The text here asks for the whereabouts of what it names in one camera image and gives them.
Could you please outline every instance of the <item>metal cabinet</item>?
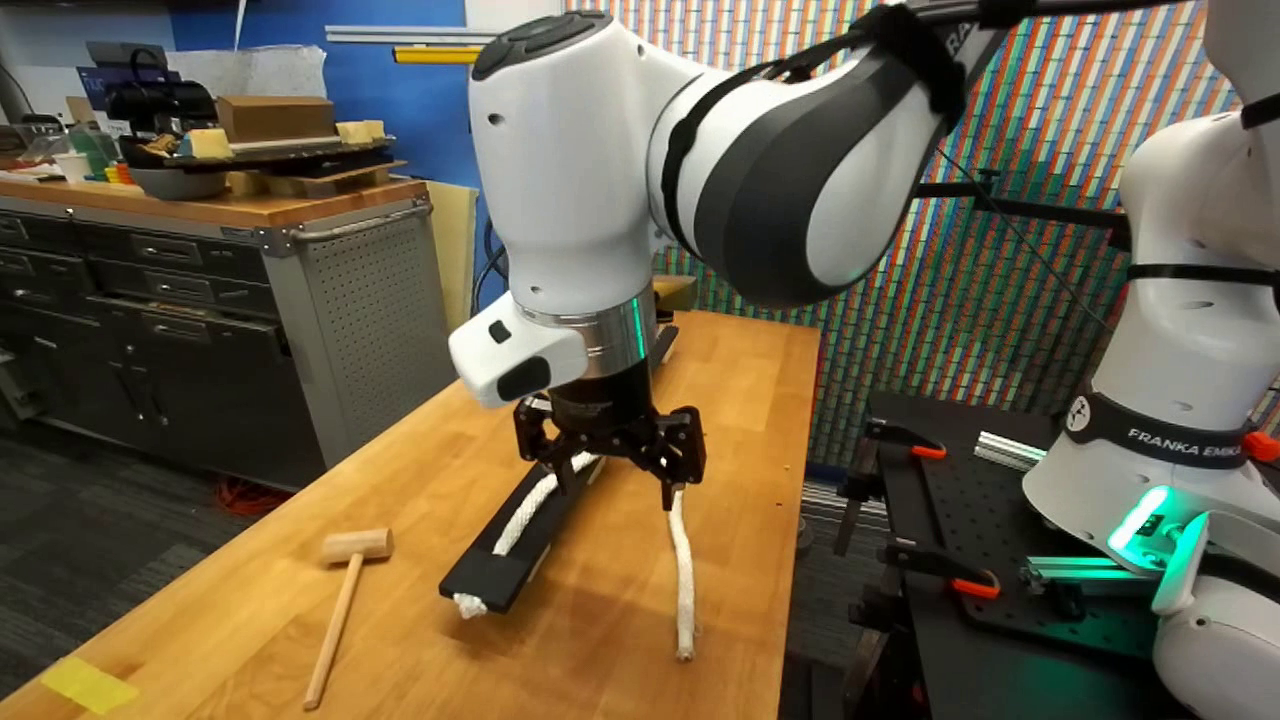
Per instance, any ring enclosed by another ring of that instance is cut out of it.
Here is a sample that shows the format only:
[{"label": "metal cabinet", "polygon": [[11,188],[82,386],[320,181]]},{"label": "metal cabinet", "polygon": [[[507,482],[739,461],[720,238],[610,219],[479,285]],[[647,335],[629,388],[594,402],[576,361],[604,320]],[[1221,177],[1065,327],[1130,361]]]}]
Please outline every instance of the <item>metal cabinet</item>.
[{"label": "metal cabinet", "polygon": [[132,404],[114,371],[114,341],[94,316],[0,307],[0,343],[25,367],[25,394],[45,422],[135,445]]},{"label": "metal cabinet", "polygon": [[0,214],[0,353],[38,412],[300,487],[454,386],[419,206],[304,228]]},{"label": "metal cabinet", "polygon": [[278,326],[98,299],[135,440],[259,485],[309,485],[325,456]]}]

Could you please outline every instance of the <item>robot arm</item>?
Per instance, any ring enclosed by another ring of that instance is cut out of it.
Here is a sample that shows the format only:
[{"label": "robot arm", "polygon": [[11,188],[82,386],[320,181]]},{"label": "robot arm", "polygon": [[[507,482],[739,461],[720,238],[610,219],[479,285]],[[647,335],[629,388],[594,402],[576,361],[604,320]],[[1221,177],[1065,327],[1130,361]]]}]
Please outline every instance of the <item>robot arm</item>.
[{"label": "robot arm", "polygon": [[[512,291],[454,335],[464,386],[504,404],[639,363],[647,341],[625,327],[647,326],[665,238],[758,303],[837,297],[879,262],[995,40],[877,8],[729,78],[599,12],[502,38],[474,72],[474,130]],[[804,81],[834,53],[852,55]]]}]

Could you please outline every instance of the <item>wooden workbench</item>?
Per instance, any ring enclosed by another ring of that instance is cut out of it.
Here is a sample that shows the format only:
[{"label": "wooden workbench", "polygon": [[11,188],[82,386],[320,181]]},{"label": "wooden workbench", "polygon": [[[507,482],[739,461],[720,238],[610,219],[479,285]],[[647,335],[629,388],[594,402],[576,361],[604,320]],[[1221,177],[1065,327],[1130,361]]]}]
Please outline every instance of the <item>wooden workbench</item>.
[{"label": "wooden workbench", "polygon": [[325,215],[346,215],[361,209],[382,209],[395,200],[423,200],[419,181],[382,184],[346,197],[320,200],[158,200],[143,197],[135,184],[8,184],[0,181],[0,209],[28,209],[28,214],[114,214],[114,215],[141,215],[141,219],[168,219],[168,225],[211,225],[211,228],[298,228]]},{"label": "wooden workbench", "polygon": [[[464,624],[435,580],[524,466],[507,412],[449,388],[78,648],[135,687],[115,718],[300,718],[340,571],[320,538],[391,525],[395,558],[361,580],[320,718],[775,718],[815,333],[682,316],[656,404],[696,404],[709,482],[688,487],[696,661],[671,657],[671,547],[656,482],[610,466],[507,615]],[[78,718],[25,686],[0,718]]]}]

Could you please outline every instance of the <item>mallet handle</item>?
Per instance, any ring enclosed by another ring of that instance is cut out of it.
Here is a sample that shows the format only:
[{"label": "mallet handle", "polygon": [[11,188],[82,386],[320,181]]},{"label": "mallet handle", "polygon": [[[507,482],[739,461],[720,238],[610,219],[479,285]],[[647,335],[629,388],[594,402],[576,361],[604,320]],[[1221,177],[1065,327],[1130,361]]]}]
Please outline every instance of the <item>mallet handle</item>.
[{"label": "mallet handle", "polygon": [[347,614],[354,614],[354,600],[356,600],[361,569],[366,569],[366,552],[356,552],[347,562],[346,592],[332,606],[329,633],[325,633],[325,645],[320,645],[320,657],[318,657],[318,668],[313,668],[313,680],[309,680],[309,695],[304,695],[309,714],[320,709],[337,645],[346,641],[346,630],[347,630]]}]

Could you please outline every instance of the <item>wooden mallet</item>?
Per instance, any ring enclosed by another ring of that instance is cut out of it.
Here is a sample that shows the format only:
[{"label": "wooden mallet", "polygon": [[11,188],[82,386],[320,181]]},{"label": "wooden mallet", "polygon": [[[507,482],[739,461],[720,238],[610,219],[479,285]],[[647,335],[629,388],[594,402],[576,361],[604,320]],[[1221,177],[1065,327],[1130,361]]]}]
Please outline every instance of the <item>wooden mallet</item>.
[{"label": "wooden mallet", "polygon": [[347,576],[346,576],[346,592],[340,592],[337,606],[332,606],[329,633],[325,633],[325,645],[320,645],[313,680],[309,680],[304,709],[320,709],[320,695],[325,695],[325,686],[329,686],[329,673],[332,673],[337,645],[346,641],[346,624],[347,624],[347,614],[354,614],[354,596],[356,596],[356,583],[361,583],[361,569],[366,569],[366,565],[382,565],[382,562],[388,562],[388,558],[391,558],[391,528],[325,538],[325,545],[320,545],[320,565],[325,565],[325,569],[347,565]]}]

